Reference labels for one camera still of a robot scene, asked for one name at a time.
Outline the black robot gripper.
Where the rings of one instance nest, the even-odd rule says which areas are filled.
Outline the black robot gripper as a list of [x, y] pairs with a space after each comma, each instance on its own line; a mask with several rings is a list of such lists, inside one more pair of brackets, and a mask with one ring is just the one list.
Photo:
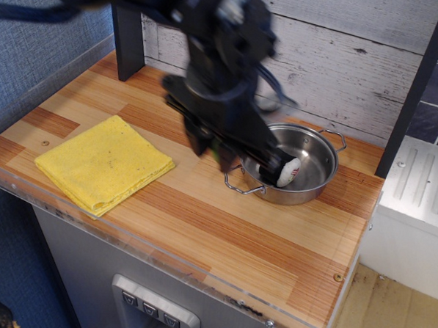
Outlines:
[[184, 117], [194, 154], [201, 156], [212, 148], [222, 173], [229, 172], [241, 156], [277, 167], [282, 162], [277, 139], [255, 103], [260, 76], [270, 76], [261, 62], [274, 54], [274, 38], [189, 35], [186, 39], [186, 75], [165, 76], [162, 84], [167, 104]]

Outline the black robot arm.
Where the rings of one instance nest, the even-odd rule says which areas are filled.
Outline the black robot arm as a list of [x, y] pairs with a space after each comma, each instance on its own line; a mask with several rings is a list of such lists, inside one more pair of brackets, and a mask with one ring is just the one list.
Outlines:
[[113, 4], [179, 29], [189, 48], [185, 76], [162, 84], [169, 106], [183, 115], [195, 154], [212, 148], [222, 171], [248, 156], [268, 172], [283, 163], [277, 139], [255, 103], [260, 78], [279, 84], [263, 66], [275, 54], [271, 13], [262, 0], [59, 0], [50, 7], [0, 3], [0, 20], [61, 23], [82, 10]]

